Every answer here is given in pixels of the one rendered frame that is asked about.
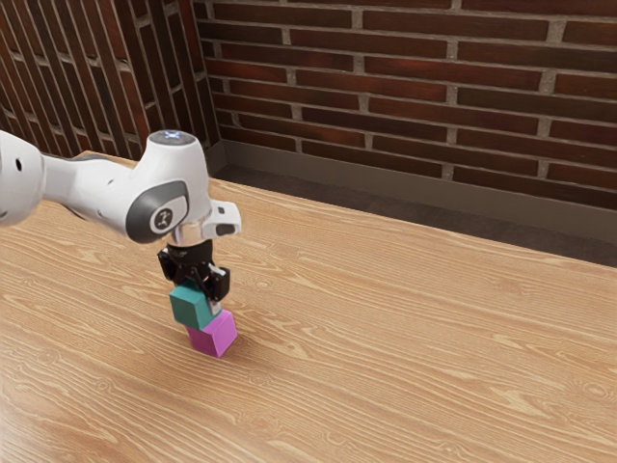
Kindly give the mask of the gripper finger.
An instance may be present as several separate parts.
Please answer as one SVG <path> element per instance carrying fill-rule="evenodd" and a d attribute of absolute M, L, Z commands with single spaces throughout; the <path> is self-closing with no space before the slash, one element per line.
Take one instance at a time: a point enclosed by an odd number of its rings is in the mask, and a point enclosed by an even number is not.
<path fill-rule="evenodd" d="M 178 264 L 173 261 L 168 250 L 159 251 L 157 257 L 165 279 L 178 286 L 183 281 L 183 277 Z"/>
<path fill-rule="evenodd" d="M 229 270 L 214 263 L 201 263 L 190 270 L 190 278 L 204 294 L 210 313 L 218 315 L 229 292 Z"/>

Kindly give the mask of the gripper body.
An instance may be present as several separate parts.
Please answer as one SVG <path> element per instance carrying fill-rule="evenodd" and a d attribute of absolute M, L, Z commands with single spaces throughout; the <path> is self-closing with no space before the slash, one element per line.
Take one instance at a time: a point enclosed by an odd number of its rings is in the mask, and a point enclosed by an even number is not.
<path fill-rule="evenodd" d="M 183 280 L 190 278 L 190 270 L 192 267 L 201 263 L 213 262 L 213 243 L 211 240 L 193 245 L 190 247 L 180 247 L 168 244 L 166 246 L 173 261 L 179 266 Z"/>

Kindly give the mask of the teal block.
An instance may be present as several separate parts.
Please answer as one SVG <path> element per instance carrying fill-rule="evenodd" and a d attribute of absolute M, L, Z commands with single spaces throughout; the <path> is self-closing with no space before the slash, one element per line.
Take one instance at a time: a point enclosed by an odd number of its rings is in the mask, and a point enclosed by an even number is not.
<path fill-rule="evenodd" d="M 191 280 L 185 280 L 169 293 L 174 320 L 195 330 L 204 329 L 214 318 L 208 300 Z"/>

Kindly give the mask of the pink block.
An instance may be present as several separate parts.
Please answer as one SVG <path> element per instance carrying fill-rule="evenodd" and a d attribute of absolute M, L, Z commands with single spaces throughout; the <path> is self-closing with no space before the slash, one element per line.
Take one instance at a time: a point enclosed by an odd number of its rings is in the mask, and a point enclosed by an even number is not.
<path fill-rule="evenodd" d="M 186 330 L 195 350 L 215 358 L 221 358 L 237 338 L 233 314 L 227 310 L 221 310 L 202 330 Z"/>

